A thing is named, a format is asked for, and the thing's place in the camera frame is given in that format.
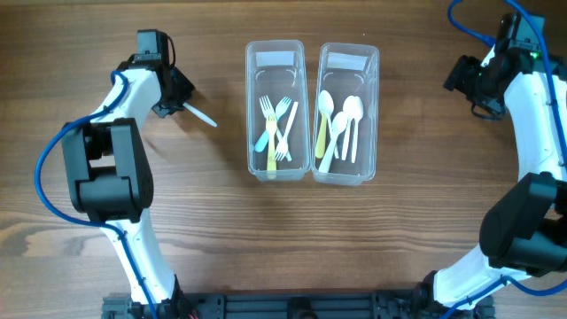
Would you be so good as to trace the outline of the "white fork long handle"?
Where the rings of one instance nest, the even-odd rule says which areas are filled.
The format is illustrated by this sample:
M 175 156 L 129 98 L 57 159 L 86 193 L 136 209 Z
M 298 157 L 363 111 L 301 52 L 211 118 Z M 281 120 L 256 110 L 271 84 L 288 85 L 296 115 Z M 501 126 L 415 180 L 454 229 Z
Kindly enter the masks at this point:
M 191 113 L 193 113 L 194 115 L 196 115 L 199 119 L 201 119 L 203 122 L 207 123 L 208 125 L 217 128 L 218 124 L 212 119 L 210 118 L 208 115 L 206 115 L 205 113 L 199 111 L 199 109 L 197 109 L 196 107 L 190 105 L 189 103 L 184 103 L 183 106 L 190 111 Z

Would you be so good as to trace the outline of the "white plastic fork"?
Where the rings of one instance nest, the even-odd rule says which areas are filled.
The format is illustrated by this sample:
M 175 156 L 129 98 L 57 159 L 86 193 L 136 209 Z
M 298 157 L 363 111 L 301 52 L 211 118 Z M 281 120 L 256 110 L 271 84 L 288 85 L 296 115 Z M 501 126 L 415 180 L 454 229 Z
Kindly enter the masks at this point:
M 275 114 L 275 107 L 273 107 L 272 105 L 264 105 L 263 107 L 261 107 L 261 110 L 262 110 L 262 113 L 263 113 L 266 120 L 267 120 L 267 117 L 270 114 Z M 279 128 L 277 126 L 277 130 L 276 130 L 276 134 L 275 134 L 275 142 L 276 142 L 275 146 L 276 147 L 278 145 L 279 139 L 283 136 L 283 134 L 281 134 L 281 132 L 279 131 Z M 290 152 L 287 153 L 287 156 L 285 157 L 285 159 L 291 160 Z

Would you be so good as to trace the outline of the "yellow plastic fork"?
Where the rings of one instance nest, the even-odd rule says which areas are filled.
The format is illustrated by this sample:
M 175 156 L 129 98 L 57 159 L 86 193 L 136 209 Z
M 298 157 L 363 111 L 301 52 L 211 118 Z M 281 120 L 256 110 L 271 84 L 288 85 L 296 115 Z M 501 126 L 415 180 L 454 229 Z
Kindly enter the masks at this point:
M 276 146 L 275 134 L 277 130 L 276 116 L 270 114 L 266 120 L 266 131 L 268 132 L 268 157 L 267 157 L 267 175 L 268 179 L 276 178 Z

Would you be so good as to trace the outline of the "light blue plastic fork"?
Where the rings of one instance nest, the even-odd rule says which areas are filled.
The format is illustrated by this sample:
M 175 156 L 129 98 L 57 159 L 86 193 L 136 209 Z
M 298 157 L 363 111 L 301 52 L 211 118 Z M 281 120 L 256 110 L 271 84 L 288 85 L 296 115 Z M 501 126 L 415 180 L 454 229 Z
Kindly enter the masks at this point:
M 260 97 L 260 107 L 263 107 L 264 105 L 272 105 L 268 96 Z M 283 97 L 278 102 L 275 108 L 275 115 L 278 120 L 285 114 L 285 112 L 288 110 L 290 105 L 291 105 L 291 99 L 289 97 Z M 264 131 L 260 136 L 260 138 L 258 139 L 258 141 L 256 142 L 254 146 L 254 150 L 256 152 L 262 152 L 267 144 L 268 144 L 268 132 Z

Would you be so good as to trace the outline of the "cream plastic fork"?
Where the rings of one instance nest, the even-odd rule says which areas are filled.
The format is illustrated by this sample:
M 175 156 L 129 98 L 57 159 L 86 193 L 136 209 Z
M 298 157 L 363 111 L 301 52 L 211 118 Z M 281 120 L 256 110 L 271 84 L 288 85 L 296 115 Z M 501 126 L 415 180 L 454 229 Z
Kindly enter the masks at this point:
M 286 123 L 286 128 L 285 128 L 284 134 L 278 141 L 278 145 L 276 147 L 276 155 L 275 155 L 275 159 L 277 161 L 283 160 L 287 156 L 287 153 L 289 152 L 288 136 L 289 136 L 290 131 L 291 131 L 292 123 L 295 119 L 295 115 L 296 115 L 296 112 L 297 112 L 297 109 L 298 109 L 298 105 L 299 105 L 298 102 L 293 103 L 293 106 L 291 107 L 291 112 L 290 112 L 289 118 L 288 118 L 287 123 Z

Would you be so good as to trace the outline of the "white plastic spoon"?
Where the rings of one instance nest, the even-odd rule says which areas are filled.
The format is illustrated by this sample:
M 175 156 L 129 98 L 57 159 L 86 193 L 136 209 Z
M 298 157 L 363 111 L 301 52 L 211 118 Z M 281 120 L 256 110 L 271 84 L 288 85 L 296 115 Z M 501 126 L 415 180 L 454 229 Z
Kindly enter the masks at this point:
M 346 115 L 346 130 L 345 130 L 345 135 L 344 135 L 342 150 L 341 150 L 341 159 L 342 160 L 346 160 L 348 144 L 349 144 L 349 139 L 350 139 L 350 126 L 351 126 L 351 122 L 352 122 L 352 119 L 353 119 L 353 109 L 355 107 L 355 101 L 354 100 L 355 100 L 355 96 L 349 96 L 349 97 L 346 98 L 346 100 L 343 104 L 343 112 Z
M 358 135 L 359 135 L 359 123 L 364 115 L 364 108 L 361 98 L 355 96 L 353 98 L 355 102 L 355 108 L 353 112 L 353 119 L 354 119 L 354 130 L 353 130 L 353 145 L 351 151 L 351 162 L 354 163 L 356 161 L 357 149 L 358 149 Z
M 327 116 L 327 131 L 331 125 L 331 115 L 334 112 L 334 102 L 327 90 L 322 90 L 317 98 L 317 106 L 320 114 L 323 113 Z
M 338 136 L 343 133 L 346 129 L 346 115 L 344 112 L 339 112 L 333 118 L 330 125 L 330 142 L 328 144 L 327 150 L 321 160 L 318 170 L 321 173 L 328 173 L 330 169 L 330 163 L 333 158 L 334 150 L 337 144 Z

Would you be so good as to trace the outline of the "yellow plastic spoon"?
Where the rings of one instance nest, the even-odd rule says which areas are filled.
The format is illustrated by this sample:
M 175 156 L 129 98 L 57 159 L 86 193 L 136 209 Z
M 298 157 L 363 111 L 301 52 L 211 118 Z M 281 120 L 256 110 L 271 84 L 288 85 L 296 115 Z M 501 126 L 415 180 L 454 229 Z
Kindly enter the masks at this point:
M 326 135 L 327 135 L 327 116 L 323 113 L 321 115 L 320 127 L 315 143 L 315 157 L 317 159 L 321 159 L 324 156 Z

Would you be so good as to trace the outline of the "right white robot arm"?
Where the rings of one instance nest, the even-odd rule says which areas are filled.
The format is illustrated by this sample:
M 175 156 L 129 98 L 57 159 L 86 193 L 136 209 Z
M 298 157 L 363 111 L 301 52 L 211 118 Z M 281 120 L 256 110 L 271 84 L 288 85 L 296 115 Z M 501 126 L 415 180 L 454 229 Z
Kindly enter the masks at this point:
M 414 308 L 448 318 L 507 284 L 566 270 L 566 66 L 533 37 L 502 38 L 484 60 L 463 56 L 446 80 L 513 122 L 518 181 L 485 215 L 478 244 L 417 287 Z

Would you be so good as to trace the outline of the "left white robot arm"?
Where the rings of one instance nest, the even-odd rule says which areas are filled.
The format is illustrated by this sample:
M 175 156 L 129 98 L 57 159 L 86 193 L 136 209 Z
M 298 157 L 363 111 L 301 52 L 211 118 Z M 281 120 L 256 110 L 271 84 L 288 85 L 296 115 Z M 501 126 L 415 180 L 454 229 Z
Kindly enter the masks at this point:
M 128 277 L 135 318 L 186 315 L 174 271 L 159 249 L 149 207 L 154 184 L 140 128 L 150 112 L 181 108 L 192 84 L 166 53 L 138 53 L 111 76 L 105 101 L 80 124 L 64 127 L 62 148 L 70 199 L 87 224 L 101 229 Z

